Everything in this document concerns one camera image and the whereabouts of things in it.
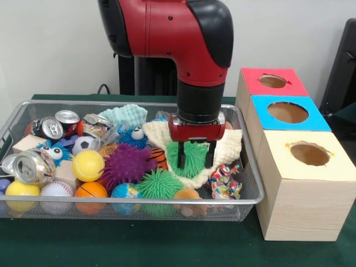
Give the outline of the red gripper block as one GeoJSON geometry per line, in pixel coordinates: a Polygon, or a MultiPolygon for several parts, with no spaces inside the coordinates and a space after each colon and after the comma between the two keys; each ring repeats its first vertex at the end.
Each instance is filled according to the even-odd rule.
{"type": "Polygon", "coordinates": [[[217,119],[211,123],[194,124],[182,121],[177,114],[169,117],[169,133],[173,141],[178,142],[177,167],[185,168],[186,154],[185,143],[187,141],[202,141],[209,144],[205,157],[205,168],[213,166],[216,143],[221,140],[226,128],[226,119],[223,112],[219,112],[217,119]]]}

